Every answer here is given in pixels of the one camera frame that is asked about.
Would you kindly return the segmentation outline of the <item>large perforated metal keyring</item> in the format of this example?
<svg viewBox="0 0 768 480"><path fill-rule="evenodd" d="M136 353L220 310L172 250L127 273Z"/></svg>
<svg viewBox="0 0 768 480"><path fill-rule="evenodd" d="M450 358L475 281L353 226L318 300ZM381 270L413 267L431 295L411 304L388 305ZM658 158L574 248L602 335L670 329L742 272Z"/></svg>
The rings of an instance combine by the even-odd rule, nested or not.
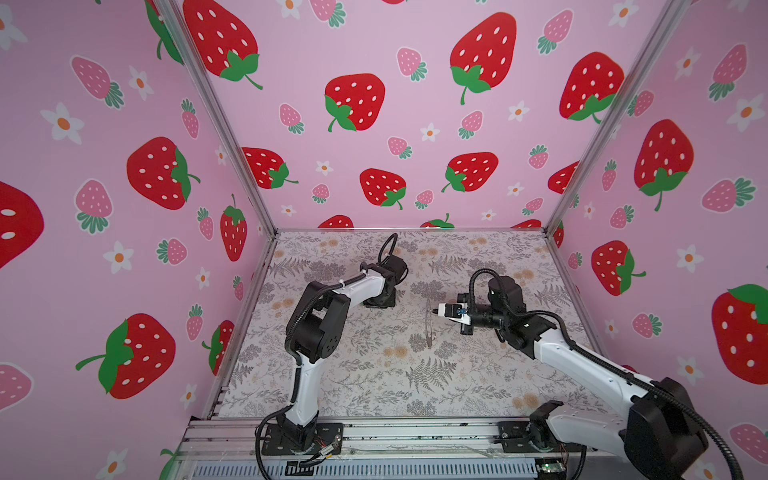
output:
<svg viewBox="0 0 768 480"><path fill-rule="evenodd" d="M425 317L424 317L424 326L425 326L425 345L427 349L431 349L433 347L434 341L435 341L435 333L434 333L434 326L433 326L433 316L434 313L433 310L433 301L429 298L425 299Z"/></svg>

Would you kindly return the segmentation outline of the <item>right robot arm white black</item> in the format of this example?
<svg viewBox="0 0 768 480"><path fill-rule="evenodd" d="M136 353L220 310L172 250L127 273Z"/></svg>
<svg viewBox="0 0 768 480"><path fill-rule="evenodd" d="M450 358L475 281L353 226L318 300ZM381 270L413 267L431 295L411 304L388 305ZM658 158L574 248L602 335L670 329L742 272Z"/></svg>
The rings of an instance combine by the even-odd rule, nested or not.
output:
<svg viewBox="0 0 768 480"><path fill-rule="evenodd" d="M570 377L609 406L605 414L549 401L528 417L524 439L547 451L575 444L628 461L647 479L680 479L709 447L701 420L685 388L621 367L575 342L558 314L527 308L522 288L491 271L488 301L475 292L441 303L433 314L455 322L464 335L477 328L532 360Z"/></svg>

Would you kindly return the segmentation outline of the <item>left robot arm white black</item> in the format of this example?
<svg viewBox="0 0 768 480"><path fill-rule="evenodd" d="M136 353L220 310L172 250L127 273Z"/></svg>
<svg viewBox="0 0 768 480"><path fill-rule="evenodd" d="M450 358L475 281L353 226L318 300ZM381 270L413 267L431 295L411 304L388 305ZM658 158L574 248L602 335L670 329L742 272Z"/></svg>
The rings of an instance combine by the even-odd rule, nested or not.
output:
<svg viewBox="0 0 768 480"><path fill-rule="evenodd" d="M313 281L305 288L286 326L284 348L294 359L293 390L287 409L277 415L283 438L296 450L310 448L319 416L319 388L325 361L337 349L349 311L396 306L396 287L407 276L404 260L389 255L360 265L360 272L334 284Z"/></svg>

